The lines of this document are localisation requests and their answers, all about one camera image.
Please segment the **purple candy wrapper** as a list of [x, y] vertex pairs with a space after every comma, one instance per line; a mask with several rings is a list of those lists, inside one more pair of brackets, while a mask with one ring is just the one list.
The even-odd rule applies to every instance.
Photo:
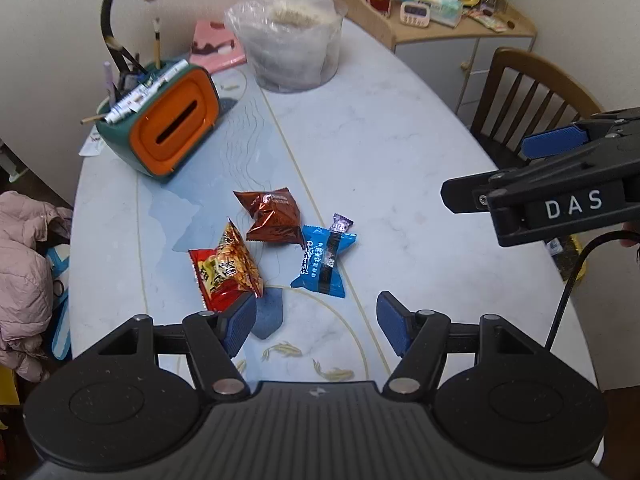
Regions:
[[333, 232], [348, 233], [353, 225], [354, 222], [346, 216], [343, 216], [342, 214], [334, 214], [330, 230]]

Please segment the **dark red foil packet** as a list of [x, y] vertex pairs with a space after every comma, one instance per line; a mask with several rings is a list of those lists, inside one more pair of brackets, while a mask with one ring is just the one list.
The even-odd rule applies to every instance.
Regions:
[[253, 219], [246, 239], [270, 244], [305, 244], [300, 212], [288, 188], [272, 191], [234, 191], [242, 207]]

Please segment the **white marker pen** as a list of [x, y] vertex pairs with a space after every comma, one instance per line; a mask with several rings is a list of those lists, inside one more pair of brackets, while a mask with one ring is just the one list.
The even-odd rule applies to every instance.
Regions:
[[187, 60], [181, 60], [172, 64], [159, 73], [152, 75], [148, 80], [138, 84], [126, 96], [118, 101], [103, 117], [104, 122], [110, 125], [120, 122], [131, 114], [137, 113], [142, 106], [155, 96], [165, 84], [189, 67]]

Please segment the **red orange chip bag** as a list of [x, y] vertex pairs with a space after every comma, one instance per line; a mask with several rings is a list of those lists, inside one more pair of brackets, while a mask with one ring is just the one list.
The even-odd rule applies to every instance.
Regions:
[[256, 298], [264, 294], [258, 266], [231, 220], [215, 248], [190, 249], [188, 254], [206, 310], [224, 312], [244, 292]]

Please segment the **orange green tissue box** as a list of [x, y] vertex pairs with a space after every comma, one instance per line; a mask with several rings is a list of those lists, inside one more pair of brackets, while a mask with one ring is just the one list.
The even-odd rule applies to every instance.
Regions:
[[170, 178], [198, 149], [222, 115], [208, 71], [189, 67], [165, 84], [137, 113], [96, 130], [106, 145], [135, 170], [157, 179]]

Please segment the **brown wooden chair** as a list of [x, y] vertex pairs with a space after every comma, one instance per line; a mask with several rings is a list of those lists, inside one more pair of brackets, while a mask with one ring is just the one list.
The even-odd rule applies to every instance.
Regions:
[[601, 113], [577, 80], [542, 56], [502, 47], [491, 60], [470, 133], [500, 169], [524, 167], [523, 141]]

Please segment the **clear plastic bag of food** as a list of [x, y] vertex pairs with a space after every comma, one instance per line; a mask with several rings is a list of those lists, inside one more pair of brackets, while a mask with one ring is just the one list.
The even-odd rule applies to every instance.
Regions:
[[224, 22], [258, 84], [295, 93], [336, 74], [346, 14], [342, 0], [241, 0], [224, 11]]

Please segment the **wooden corner cabinet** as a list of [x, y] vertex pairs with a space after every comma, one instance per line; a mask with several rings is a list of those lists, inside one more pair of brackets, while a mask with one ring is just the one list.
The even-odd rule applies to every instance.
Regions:
[[435, 22], [425, 28], [411, 27], [400, 21], [400, 6], [383, 18], [366, 0], [342, 0], [347, 18], [356, 23], [411, 68], [465, 127], [472, 124], [480, 104], [488, 70], [495, 50], [501, 47], [529, 51], [535, 42], [534, 23], [510, 3], [500, 14], [514, 26], [505, 32], [493, 32], [477, 21], [462, 18], [451, 28]]

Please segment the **blue black snack packet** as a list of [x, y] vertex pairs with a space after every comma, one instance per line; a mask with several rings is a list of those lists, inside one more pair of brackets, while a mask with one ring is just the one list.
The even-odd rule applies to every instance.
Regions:
[[299, 274], [290, 286], [344, 298], [346, 292], [340, 271], [337, 269], [337, 258], [356, 243], [357, 235], [305, 224], [303, 238], [303, 260]]

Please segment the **yellow basket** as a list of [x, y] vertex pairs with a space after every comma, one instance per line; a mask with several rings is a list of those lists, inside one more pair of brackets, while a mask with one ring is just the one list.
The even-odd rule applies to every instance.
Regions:
[[563, 282], [566, 283], [582, 252], [579, 238], [576, 235], [555, 237], [548, 240], [546, 247]]

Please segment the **white digital timer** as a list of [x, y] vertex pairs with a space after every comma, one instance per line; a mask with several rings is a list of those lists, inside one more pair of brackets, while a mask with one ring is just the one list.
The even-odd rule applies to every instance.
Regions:
[[431, 7], [426, 3], [404, 1], [400, 5], [399, 21], [407, 26], [427, 28], [431, 21]]

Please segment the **pink booklet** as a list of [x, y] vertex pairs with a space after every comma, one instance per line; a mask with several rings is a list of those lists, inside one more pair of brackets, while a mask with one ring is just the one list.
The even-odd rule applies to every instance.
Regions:
[[195, 24], [189, 62], [210, 74], [246, 63], [246, 54], [224, 23], [199, 20]]

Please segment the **pink padded jacket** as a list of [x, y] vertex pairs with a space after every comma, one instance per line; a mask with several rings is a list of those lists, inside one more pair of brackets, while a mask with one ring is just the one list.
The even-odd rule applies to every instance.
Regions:
[[70, 238], [73, 211], [15, 191], [1, 194], [1, 364], [43, 382], [41, 334], [51, 321], [53, 278], [40, 244]]

